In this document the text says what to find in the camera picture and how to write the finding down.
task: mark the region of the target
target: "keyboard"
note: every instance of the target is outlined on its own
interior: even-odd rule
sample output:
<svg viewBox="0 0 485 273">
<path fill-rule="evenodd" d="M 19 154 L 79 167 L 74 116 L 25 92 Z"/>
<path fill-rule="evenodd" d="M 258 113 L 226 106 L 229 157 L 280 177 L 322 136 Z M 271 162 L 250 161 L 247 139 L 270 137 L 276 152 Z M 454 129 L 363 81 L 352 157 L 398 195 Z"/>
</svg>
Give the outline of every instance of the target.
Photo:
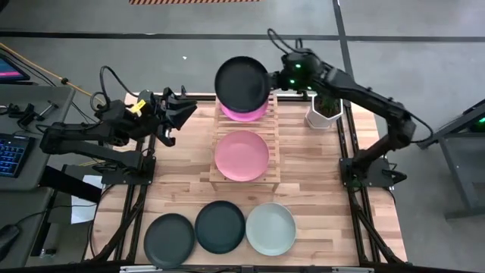
<svg viewBox="0 0 485 273">
<path fill-rule="evenodd" d="M 34 138 L 0 133 L 0 177 L 18 177 Z"/>
</svg>

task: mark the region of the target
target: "dark green plate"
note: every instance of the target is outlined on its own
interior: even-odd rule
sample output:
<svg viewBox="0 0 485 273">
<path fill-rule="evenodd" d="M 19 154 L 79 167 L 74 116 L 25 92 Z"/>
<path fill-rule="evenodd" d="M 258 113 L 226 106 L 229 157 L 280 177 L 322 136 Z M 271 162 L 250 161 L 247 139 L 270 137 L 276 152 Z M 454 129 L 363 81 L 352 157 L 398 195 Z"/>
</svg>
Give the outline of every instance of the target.
<svg viewBox="0 0 485 273">
<path fill-rule="evenodd" d="M 241 243 L 245 232 L 244 215 L 231 202 L 212 202 L 197 215 L 197 240 L 210 253 L 224 254 L 232 251 Z"/>
<path fill-rule="evenodd" d="M 158 268 L 176 268 L 189 258 L 195 242 L 190 221 L 182 215 L 169 213 L 150 224 L 144 240 L 145 254 Z"/>
</svg>

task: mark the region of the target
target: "sage green plate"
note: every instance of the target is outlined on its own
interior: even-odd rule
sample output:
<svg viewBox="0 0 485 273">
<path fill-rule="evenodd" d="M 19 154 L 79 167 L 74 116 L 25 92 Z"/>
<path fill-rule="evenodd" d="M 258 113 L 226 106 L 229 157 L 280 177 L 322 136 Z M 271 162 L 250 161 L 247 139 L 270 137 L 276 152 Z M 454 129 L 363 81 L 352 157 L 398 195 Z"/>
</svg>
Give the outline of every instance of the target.
<svg viewBox="0 0 485 273">
<path fill-rule="evenodd" d="M 296 238 L 296 224 L 289 210 L 269 202 L 255 207 L 246 220 L 246 236 L 251 246 L 266 256 L 288 251 Z"/>
</svg>

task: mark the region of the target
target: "wooden tabletop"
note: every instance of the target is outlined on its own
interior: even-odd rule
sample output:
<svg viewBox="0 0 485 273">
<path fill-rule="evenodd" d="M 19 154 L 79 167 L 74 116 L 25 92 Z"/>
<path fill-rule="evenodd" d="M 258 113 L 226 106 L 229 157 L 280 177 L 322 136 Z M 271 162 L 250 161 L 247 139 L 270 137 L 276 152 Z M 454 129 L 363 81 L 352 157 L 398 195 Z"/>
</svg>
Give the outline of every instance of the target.
<svg viewBox="0 0 485 273">
<path fill-rule="evenodd" d="M 156 144 L 157 168 L 149 187 L 139 237 L 136 263 L 148 264 L 143 238 L 148 226 L 160 215 L 174 212 L 192 223 L 202 207 L 215 200 L 238 205 L 244 215 L 265 202 L 278 202 L 294 215 L 297 238 L 293 247 L 282 256 L 263 256 L 245 238 L 231 253 L 216 255 L 196 244 L 187 265 L 357 265 L 349 199 L 340 181 L 340 155 L 336 125 L 328 130 L 312 130 L 304 122 L 308 103 L 281 102 L 278 106 L 280 130 L 281 184 L 276 193 L 255 185 L 244 189 L 229 187 L 214 192 L 208 179 L 212 160 L 211 141 L 214 124 L 214 102 L 200 102 L 199 108 L 181 131 L 173 132 L 175 147 Z M 352 106 L 358 142 L 361 149 L 378 139 L 374 115 Z M 123 147 L 134 149 L 133 142 Z M 93 246 L 95 251 L 109 241 L 117 230 L 127 187 L 116 186 L 106 194 L 95 219 Z M 382 189 L 369 189 L 374 225 L 395 254 L 406 260 L 396 208 L 390 194 Z M 366 253 L 370 257 L 368 235 L 362 227 Z M 127 254 L 131 229 L 125 240 Z"/>
</svg>

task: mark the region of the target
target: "monitor screen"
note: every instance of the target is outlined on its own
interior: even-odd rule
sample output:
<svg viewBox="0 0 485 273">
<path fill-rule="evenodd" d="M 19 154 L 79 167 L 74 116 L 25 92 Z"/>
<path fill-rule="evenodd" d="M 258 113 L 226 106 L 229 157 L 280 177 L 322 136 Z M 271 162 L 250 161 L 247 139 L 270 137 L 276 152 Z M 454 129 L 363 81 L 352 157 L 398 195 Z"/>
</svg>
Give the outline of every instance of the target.
<svg viewBox="0 0 485 273">
<path fill-rule="evenodd" d="M 26 74 L 6 59 L 0 58 L 0 82 L 28 80 Z"/>
</svg>

